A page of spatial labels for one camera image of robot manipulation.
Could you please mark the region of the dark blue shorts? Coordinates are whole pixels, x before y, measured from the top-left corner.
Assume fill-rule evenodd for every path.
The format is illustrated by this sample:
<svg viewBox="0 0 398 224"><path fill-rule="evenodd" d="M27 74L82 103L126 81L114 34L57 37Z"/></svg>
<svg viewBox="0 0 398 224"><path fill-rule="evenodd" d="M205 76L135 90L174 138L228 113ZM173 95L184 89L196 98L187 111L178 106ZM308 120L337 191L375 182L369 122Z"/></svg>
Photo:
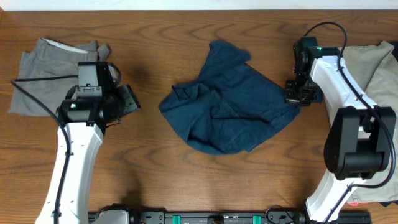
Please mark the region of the dark blue shorts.
<svg viewBox="0 0 398 224"><path fill-rule="evenodd" d="M252 151L300 113L284 90L250 67L248 51L224 40L209 44L194 81L172 86L159 109L176 134L213 155Z"/></svg>

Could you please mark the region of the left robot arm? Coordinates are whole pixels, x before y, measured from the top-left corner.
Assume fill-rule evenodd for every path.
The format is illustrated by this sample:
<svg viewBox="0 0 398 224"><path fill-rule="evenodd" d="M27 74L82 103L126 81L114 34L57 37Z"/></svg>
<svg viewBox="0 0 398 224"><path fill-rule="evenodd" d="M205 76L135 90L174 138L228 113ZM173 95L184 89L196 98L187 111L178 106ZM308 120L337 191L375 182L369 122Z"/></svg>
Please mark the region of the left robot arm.
<svg viewBox="0 0 398 224"><path fill-rule="evenodd" d="M78 64L78 84L57 108L57 157L37 223L89 222L90 185L106 129L140 107L113 63Z"/></svg>

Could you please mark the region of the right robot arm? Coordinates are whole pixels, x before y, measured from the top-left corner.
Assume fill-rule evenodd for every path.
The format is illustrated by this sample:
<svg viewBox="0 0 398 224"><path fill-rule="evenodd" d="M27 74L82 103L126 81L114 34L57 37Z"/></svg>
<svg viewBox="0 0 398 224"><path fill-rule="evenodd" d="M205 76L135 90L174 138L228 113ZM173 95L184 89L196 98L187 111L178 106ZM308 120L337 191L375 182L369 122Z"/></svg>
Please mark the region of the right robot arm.
<svg viewBox="0 0 398 224"><path fill-rule="evenodd" d="M329 109L330 132L323 157L326 172L305 201L298 223L334 223L354 191L389 168L382 187L391 179L396 156L392 135L396 114L368 97L351 76L337 47L321 47L305 36L293 45L295 79L286 83L286 103L308 106L321 100Z"/></svg>

